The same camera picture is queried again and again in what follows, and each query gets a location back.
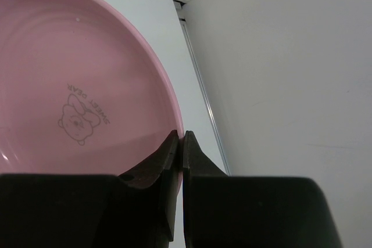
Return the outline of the pink plastic plate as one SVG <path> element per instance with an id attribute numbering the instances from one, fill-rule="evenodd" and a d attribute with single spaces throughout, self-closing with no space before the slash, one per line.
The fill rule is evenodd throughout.
<path id="1" fill-rule="evenodd" d="M 183 135 L 174 89 L 104 0 L 1 0 L 1 172 L 114 174 Z"/>

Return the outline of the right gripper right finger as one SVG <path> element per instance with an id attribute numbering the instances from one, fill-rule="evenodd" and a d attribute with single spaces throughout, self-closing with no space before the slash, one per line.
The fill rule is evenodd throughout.
<path id="1" fill-rule="evenodd" d="M 303 177 L 232 177 L 188 131 L 183 145 L 187 247 L 341 247 L 321 188 Z"/>

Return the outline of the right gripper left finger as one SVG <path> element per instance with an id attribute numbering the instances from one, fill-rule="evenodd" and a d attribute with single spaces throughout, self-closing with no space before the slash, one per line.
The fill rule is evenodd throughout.
<path id="1" fill-rule="evenodd" d="M 2 247 L 168 247 L 178 135 L 115 175 L 1 175 Z"/>

